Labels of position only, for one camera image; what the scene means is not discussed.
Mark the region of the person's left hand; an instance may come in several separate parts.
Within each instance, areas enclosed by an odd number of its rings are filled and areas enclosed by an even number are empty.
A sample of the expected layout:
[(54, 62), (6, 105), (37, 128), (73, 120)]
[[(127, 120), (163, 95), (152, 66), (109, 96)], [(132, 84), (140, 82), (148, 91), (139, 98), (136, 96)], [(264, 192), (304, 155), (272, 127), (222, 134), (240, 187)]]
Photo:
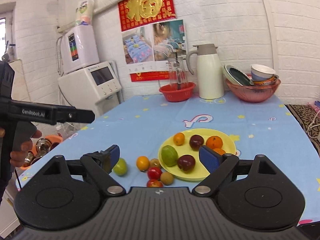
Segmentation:
[[(5, 130), (1, 128), (1, 138), (3, 138), (5, 135)], [(36, 130), (36, 132), (33, 134), (31, 138), (37, 139), (42, 137), (42, 132), (39, 130)], [(31, 139), (28, 141), (25, 141), (21, 144), (21, 149), (19, 151), (12, 151), (10, 153), (10, 163), (14, 167), (21, 167), (24, 164), (24, 160), (28, 155), (28, 152), (31, 151), (33, 148), (33, 142)]]

